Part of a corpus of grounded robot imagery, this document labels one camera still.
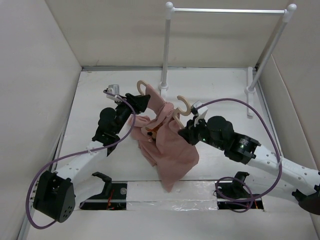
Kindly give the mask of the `pink t shirt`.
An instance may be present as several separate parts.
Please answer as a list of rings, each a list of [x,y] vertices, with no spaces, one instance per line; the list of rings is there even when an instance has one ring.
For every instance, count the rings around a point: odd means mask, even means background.
[[[138,142],[146,160],[156,167],[163,188],[171,192],[174,184],[198,164],[199,153],[178,135],[180,126],[173,118],[174,105],[165,101],[150,84],[146,85],[145,93],[150,95],[147,108],[155,113],[155,118],[131,116],[130,135]]]

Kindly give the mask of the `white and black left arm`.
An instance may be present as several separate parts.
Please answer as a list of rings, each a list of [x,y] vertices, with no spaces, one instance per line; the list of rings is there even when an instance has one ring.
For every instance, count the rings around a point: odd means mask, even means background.
[[[108,96],[117,106],[100,112],[96,132],[87,148],[69,154],[72,160],[64,166],[53,172],[44,168],[35,177],[32,207],[54,222],[65,222],[90,197],[98,195],[104,199],[111,194],[112,179],[98,171],[98,163],[106,160],[125,139],[119,137],[119,133],[127,120],[134,121],[143,113],[151,98],[149,94],[130,93]]]

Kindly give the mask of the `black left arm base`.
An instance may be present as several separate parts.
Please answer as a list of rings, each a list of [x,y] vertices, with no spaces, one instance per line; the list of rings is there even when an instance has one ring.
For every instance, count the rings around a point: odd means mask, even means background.
[[[126,181],[112,181],[112,178],[101,173],[92,174],[101,179],[104,186],[101,192],[81,202],[81,210],[124,211],[127,209],[128,183]]]

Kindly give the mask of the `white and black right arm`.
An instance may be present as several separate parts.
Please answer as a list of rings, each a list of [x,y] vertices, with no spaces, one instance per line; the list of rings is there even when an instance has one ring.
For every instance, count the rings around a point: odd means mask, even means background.
[[[203,142],[223,151],[228,159],[263,170],[276,177],[269,194],[297,203],[303,210],[320,213],[320,172],[299,165],[267,149],[258,140],[234,131],[231,122],[222,116],[209,120],[189,120],[186,127],[178,131],[184,140],[196,145]]]

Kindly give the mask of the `beige wooden hanger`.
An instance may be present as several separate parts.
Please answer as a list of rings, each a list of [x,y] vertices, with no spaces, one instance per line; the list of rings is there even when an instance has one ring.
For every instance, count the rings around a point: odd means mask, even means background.
[[[137,90],[138,92],[140,93],[140,95],[144,95],[145,93],[142,91],[141,89],[141,85],[147,87],[147,83],[144,81],[144,80],[139,80],[137,83],[136,83],[136,87],[137,87]],[[172,117],[173,119],[175,120],[175,122],[179,125],[179,128],[180,129],[183,129],[184,128],[184,125],[182,124],[182,122],[180,121],[180,116],[189,116],[191,114],[191,105],[190,103],[188,102],[188,100],[182,96],[182,95],[178,95],[176,97],[179,101],[183,102],[185,107],[186,107],[186,110],[182,110],[180,107],[177,107],[173,114],[172,114]]]

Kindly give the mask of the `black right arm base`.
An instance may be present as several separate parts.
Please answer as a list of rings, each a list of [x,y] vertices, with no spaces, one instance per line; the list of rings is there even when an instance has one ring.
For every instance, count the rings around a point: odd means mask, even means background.
[[[240,200],[250,199],[258,194],[252,193],[244,185],[248,172],[238,171],[234,177],[222,177],[215,182],[213,195],[217,197],[217,206],[219,210],[230,210],[234,213],[245,213],[248,210],[263,210],[261,198],[254,201]]]

